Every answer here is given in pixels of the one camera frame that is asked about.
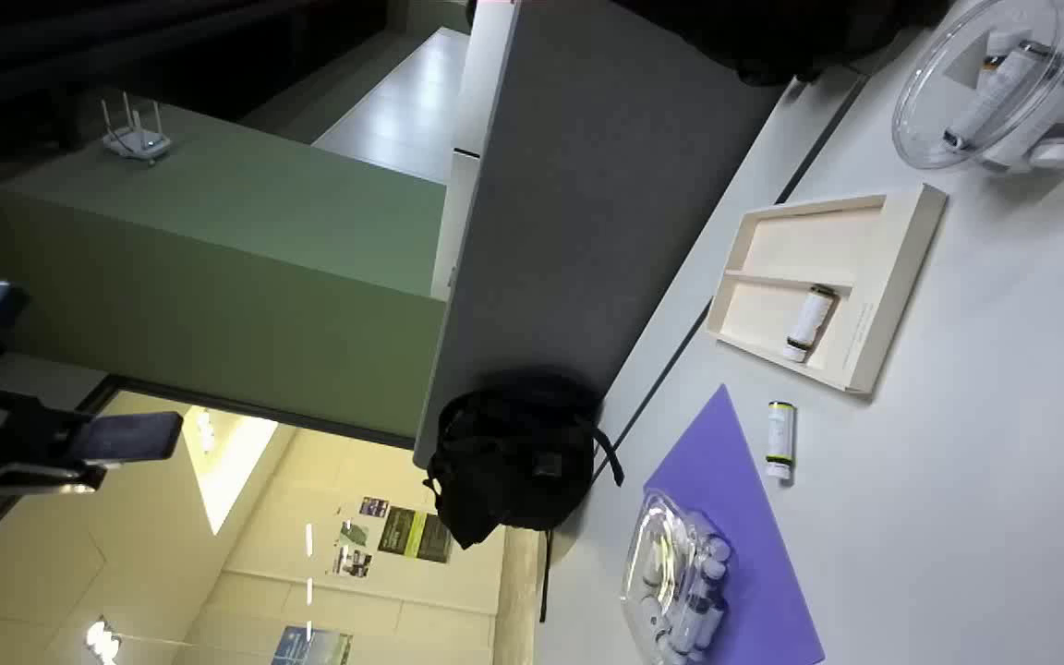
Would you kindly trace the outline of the white bottle with yellow band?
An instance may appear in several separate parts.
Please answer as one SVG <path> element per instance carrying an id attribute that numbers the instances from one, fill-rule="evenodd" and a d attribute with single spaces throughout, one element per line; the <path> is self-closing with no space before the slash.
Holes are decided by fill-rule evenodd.
<path id="1" fill-rule="evenodd" d="M 799 406 L 787 399 L 770 403 L 764 473 L 779 485 L 796 482 Z"/>

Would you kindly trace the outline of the white bottle inside tray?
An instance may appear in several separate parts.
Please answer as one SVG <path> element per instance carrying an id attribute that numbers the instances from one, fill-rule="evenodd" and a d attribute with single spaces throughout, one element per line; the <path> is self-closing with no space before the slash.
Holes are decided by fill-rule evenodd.
<path id="1" fill-rule="evenodd" d="M 839 302 L 839 291 L 827 289 L 827 286 L 812 286 L 799 307 L 799 317 L 787 331 L 787 344 L 799 349 L 799 352 L 812 352 L 824 325 L 830 321 L 830 309 Z"/>

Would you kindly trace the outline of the black backpack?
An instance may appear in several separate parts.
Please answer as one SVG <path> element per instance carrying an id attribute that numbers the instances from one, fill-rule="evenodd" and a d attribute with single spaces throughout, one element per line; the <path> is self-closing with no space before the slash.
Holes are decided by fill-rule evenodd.
<path id="1" fill-rule="evenodd" d="M 553 532 L 617 447 L 599 430 L 602 395 L 561 374 L 511 374 L 456 395 L 436 416 L 424 486 L 451 541 L 468 549 L 500 526 Z"/>

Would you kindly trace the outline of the purple mat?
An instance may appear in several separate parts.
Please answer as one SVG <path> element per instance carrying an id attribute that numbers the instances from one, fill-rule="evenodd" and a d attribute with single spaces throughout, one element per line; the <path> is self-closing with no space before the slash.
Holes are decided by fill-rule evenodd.
<path id="1" fill-rule="evenodd" d="M 819 665 L 824 642 L 729 389 L 705 399 L 647 486 L 703 512 L 737 549 L 710 665 Z"/>

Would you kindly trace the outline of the clear bowl of small bottles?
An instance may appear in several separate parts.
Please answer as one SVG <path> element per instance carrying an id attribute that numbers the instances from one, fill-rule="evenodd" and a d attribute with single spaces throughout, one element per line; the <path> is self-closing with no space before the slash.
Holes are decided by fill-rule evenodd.
<path id="1" fill-rule="evenodd" d="M 652 496 L 641 509 L 620 610 L 644 665 L 710 665 L 729 622 L 737 546 L 700 509 Z"/>

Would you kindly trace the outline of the green partition cabinet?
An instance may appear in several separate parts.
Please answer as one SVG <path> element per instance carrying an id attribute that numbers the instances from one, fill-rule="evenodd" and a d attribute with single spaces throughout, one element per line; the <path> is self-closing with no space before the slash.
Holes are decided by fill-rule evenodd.
<path id="1" fill-rule="evenodd" d="M 174 156 L 101 148 L 0 186 L 25 340 L 137 379 L 418 430 L 444 307 L 444 193 L 260 129 L 174 112 Z"/>

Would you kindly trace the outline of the large clear plastic bowl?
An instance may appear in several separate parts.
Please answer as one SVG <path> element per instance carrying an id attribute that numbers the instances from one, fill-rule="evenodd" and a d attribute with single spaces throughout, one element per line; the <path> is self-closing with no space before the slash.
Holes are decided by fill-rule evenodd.
<path id="1" fill-rule="evenodd" d="M 967 0 L 915 60 L 889 117 L 915 170 L 1064 172 L 1064 0 Z"/>

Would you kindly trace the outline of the white tube in large bowl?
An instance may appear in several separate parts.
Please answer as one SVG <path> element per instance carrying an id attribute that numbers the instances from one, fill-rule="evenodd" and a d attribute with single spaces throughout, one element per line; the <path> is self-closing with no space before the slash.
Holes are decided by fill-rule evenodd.
<path id="1" fill-rule="evenodd" d="M 980 85 L 974 105 L 944 129 L 953 151 L 974 151 L 1009 105 L 1033 81 L 1048 51 L 1033 42 L 1013 47 L 1001 67 Z"/>

